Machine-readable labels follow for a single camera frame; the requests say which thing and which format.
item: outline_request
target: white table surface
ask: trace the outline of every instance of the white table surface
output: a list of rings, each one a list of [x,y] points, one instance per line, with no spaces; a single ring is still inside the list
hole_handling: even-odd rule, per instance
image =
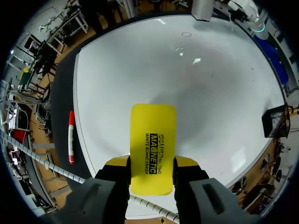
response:
[[[139,103],[175,106],[176,154],[229,186],[268,143],[263,113],[284,100],[266,58],[237,25],[177,15],[126,25],[77,55],[76,126],[92,176],[129,153],[130,113]],[[173,194],[142,198],[176,210]],[[132,203],[126,216],[158,217]]]

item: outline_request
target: red marker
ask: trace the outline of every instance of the red marker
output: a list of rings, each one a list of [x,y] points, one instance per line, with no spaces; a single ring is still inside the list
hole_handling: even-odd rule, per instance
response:
[[[71,111],[70,112],[70,119],[69,119],[69,136],[68,136],[68,147],[69,147],[69,161],[70,161],[70,164],[74,164],[75,163],[74,150],[73,150],[73,142],[74,142],[73,130],[74,130],[74,125],[75,125],[75,113],[74,113],[74,111]]]

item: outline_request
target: yellow whiteboard eraser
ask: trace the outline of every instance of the yellow whiteboard eraser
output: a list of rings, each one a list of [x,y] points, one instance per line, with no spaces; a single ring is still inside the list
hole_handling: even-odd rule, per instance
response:
[[[136,195],[172,192],[176,110],[171,105],[134,105],[131,112],[131,190]]]

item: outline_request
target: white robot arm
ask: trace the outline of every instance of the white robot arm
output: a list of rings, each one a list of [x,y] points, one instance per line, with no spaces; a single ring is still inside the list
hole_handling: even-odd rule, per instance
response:
[[[239,12],[239,21],[248,24],[255,34],[262,38],[268,38],[265,24],[260,20],[258,9],[253,0],[219,0],[227,5],[231,11]],[[196,20],[210,21],[213,14],[215,0],[193,0],[192,16]]]

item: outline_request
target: white cable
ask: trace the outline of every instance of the white cable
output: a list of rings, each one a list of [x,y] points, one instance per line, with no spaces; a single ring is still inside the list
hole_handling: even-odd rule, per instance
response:
[[[23,144],[19,143],[17,140],[13,139],[12,137],[10,137],[8,134],[5,134],[2,130],[0,131],[0,137],[3,140],[8,141],[9,143],[11,143],[12,145],[16,146],[17,148],[19,148],[19,150],[23,151],[24,153],[26,153],[28,156],[30,156],[32,159],[40,162],[41,164],[43,164],[46,168],[52,169],[53,171],[73,180],[79,183],[84,183],[85,179],[78,177],[56,165],[54,165],[53,163],[50,163],[47,160],[44,160],[42,157],[40,157],[39,155],[37,155],[36,153],[34,153],[32,150],[28,149],[27,147],[25,147]]]
[[[27,147],[25,147],[23,144],[17,142],[15,139],[13,139],[12,137],[10,137],[8,134],[5,134],[2,130],[0,130],[0,137],[3,140],[8,141],[9,143],[13,144],[14,146],[16,146],[17,148],[19,148],[21,151],[23,151],[24,153],[26,153],[28,156],[30,156],[31,158],[33,158],[34,160],[40,162],[41,164],[43,164],[46,168],[52,169],[53,171],[73,180],[76,181],[78,183],[84,183],[85,179],[76,176],[56,165],[54,165],[53,163],[50,163],[47,160],[44,160],[42,157],[40,157],[39,155],[37,155],[36,153],[34,153],[32,150],[28,149]],[[144,206],[145,208],[149,208],[152,209],[152,211],[157,212],[159,215],[161,215],[162,217],[165,217],[171,221],[173,221],[174,223],[179,224],[179,218],[178,218],[178,214],[169,211],[165,208],[160,207],[159,205],[156,205],[152,202],[149,202],[147,200],[144,200],[142,198],[130,195],[130,200],[134,201],[135,203]]]
[[[156,205],[152,202],[149,202],[147,200],[144,200],[142,198],[130,195],[130,200],[134,201],[135,203],[144,206],[145,208],[149,208],[152,211],[155,211],[156,213],[158,213],[159,215],[171,220],[174,223],[178,223],[179,224],[179,218],[178,218],[178,214],[169,211],[165,208],[160,207],[159,205]]]

